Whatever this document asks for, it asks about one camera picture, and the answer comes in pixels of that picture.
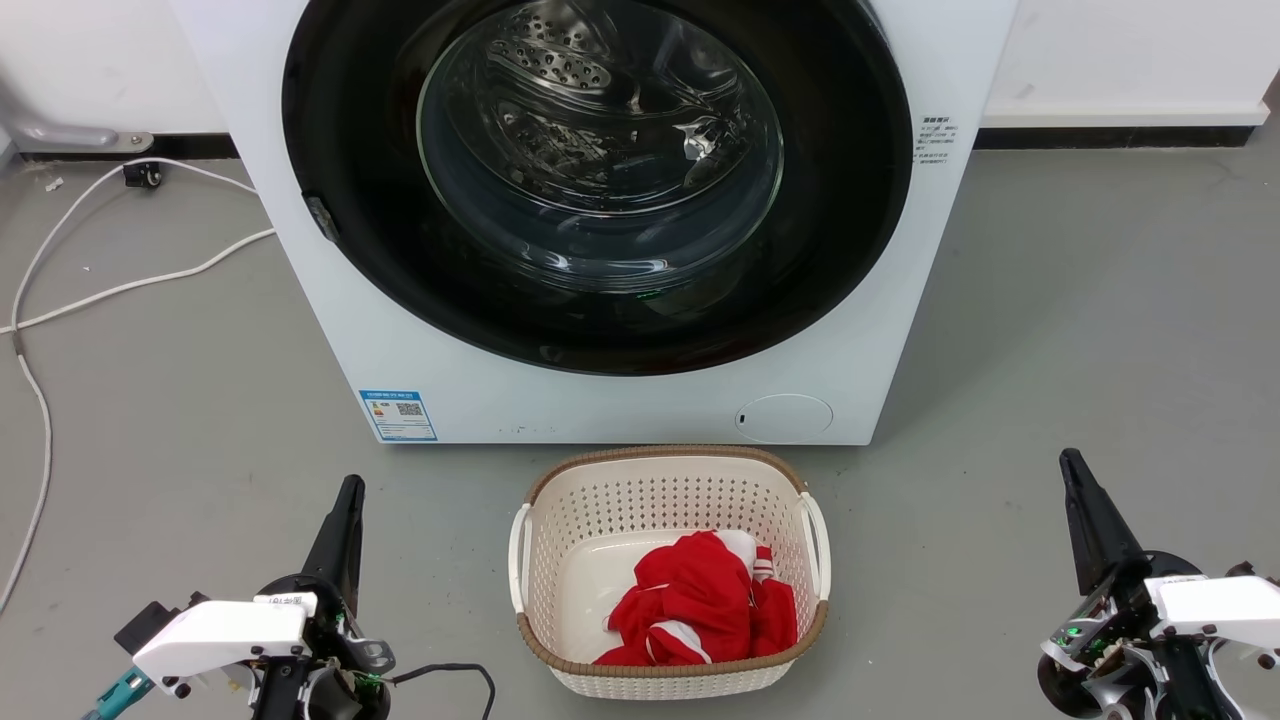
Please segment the black round washer door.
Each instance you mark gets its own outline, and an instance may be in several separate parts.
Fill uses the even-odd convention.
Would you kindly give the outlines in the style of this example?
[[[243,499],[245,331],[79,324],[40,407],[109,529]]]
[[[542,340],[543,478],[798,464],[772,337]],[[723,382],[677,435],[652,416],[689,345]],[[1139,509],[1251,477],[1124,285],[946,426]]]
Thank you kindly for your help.
[[[520,363],[669,375],[771,348],[861,283],[902,215],[913,149],[906,86],[861,0],[640,0],[739,54],[781,122],[778,192],[722,263],[663,290],[593,292],[475,245],[422,167],[419,96],[462,29],[527,1],[307,1],[285,58],[285,145],[315,224],[381,292]]]

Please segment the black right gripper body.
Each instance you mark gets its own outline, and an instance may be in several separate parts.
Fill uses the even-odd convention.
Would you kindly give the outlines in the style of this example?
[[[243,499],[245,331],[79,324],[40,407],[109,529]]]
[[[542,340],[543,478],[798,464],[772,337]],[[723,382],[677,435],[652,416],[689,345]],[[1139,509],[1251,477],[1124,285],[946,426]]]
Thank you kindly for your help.
[[[1171,553],[1091,575],[1080,607],[1041,647],[1037,680],[1046,700],[1075,720],[1233,720],[1213,667],[1222,642],[1215,632],[1181,634],[1155,600],[1167,584],[1201,579]]]

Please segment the round white filter cover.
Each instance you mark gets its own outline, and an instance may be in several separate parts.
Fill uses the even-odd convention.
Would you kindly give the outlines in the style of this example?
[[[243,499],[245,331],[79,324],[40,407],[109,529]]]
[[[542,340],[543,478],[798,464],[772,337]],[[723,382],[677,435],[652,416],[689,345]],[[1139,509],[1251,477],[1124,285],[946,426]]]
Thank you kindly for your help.
[[[832,424],[832,407],[809,395],[768,395],[744,405],[735,420],[739,433],[759,445],[796,445],[820,437]]]

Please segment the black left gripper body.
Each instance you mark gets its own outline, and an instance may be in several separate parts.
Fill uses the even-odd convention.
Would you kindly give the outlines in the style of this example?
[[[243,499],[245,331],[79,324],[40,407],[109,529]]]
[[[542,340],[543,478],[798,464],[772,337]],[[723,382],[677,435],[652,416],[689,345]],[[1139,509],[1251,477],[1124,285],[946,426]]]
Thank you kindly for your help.
[[[358,628],[358,574],[294,574],[255,598],[284,603],[311,594],[301,639],[279,653],[253,653],[251,720],[388,720],[390,692],[380,676],[396,657],[385,641]]]

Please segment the small printed warning sticker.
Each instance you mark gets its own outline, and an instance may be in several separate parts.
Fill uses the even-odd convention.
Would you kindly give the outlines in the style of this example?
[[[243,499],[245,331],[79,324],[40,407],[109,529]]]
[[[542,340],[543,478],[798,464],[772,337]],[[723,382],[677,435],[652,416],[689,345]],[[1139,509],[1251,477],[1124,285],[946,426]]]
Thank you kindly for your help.
[[[948,164],[959,136],[960,126],[951,117],[922,117],[916,124],[913,161],[919,167]]]

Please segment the red and white garment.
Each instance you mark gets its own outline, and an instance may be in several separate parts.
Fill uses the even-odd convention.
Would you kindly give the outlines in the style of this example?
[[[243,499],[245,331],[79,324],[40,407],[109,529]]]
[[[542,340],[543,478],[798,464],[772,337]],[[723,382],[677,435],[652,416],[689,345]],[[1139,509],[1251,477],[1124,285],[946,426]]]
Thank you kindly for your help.
[[[700,530],[648,552],[605,620],[598,665],[672,667],[782,653],[799,639],[794,588],[745,530]]]

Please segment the white front-load washing machine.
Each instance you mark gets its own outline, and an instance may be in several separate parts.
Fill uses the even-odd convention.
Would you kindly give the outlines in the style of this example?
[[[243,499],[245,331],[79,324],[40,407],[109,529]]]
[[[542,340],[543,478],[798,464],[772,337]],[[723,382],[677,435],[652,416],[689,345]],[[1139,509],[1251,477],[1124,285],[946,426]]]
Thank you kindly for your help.
[[[383,445],[867,445],[1019,0],[170,0]]]

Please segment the stainless steel washer drum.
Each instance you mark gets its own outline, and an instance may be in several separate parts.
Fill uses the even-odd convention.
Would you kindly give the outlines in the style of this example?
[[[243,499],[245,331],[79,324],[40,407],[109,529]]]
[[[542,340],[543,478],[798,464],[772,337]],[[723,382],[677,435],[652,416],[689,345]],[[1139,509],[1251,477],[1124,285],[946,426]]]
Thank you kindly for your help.
[[[462,29],[422,83],[417,146],[480,249],[566,288],[663,290],[763,223],[785,140],[709,31],[640,0],[530,0]]]

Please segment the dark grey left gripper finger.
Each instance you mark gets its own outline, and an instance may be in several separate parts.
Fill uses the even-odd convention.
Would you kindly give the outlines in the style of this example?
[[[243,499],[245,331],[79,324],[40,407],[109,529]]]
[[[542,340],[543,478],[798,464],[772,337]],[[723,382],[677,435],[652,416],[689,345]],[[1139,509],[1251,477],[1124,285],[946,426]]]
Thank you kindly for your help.
[[[344,477],[301,570],[330,585],[349,611],[358,610],[365,491],[360,475]]]

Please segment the blue energy label sticker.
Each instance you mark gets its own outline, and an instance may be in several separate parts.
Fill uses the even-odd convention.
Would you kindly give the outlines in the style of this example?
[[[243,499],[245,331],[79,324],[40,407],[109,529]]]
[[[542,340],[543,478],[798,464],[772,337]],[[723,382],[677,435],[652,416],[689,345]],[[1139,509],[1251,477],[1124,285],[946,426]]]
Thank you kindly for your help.
[[[380,443],[425,445],[439,441],[419,392],[360,389],[357,395]]]

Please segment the grey metal floor bracket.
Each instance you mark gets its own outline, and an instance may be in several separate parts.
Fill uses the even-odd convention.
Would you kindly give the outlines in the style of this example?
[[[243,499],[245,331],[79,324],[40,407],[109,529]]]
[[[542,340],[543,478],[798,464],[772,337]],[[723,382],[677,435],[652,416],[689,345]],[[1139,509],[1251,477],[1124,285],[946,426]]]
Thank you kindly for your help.
[[[156,141],[152,133],[143,131],[120,132],[49,120],[28,108],[3,82],[0,82],[0,129],[18,152],[26,154],[133,155],[150,150]]]

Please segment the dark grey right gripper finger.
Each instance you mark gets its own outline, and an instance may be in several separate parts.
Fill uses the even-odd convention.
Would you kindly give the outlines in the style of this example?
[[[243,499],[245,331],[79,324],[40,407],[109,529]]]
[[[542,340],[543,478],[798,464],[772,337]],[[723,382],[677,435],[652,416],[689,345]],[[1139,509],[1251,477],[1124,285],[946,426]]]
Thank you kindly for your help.
[[[1149,574],[1146,548],[1094,478],[1080,450],[1062,450],[1059,465],[1080,594],[1108,588],[1120,598],[1137,597]]]

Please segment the cream perforated laundry basket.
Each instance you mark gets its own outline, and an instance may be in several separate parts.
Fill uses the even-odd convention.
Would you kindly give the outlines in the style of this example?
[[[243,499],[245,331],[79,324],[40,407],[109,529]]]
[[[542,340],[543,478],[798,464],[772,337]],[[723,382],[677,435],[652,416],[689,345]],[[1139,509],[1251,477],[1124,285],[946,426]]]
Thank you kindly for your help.
[[[745,530],[795,592],[797,643],[728,664],[598,665],[618,644],[605,620],[648,552],[700,530]],[[826,520],[806,483],[759,448],[652,446],[572,457],[529,492],[509,533],[509,594],[532,655],[575,693],[676,701],[765,688],[814,646],[829,611]]]

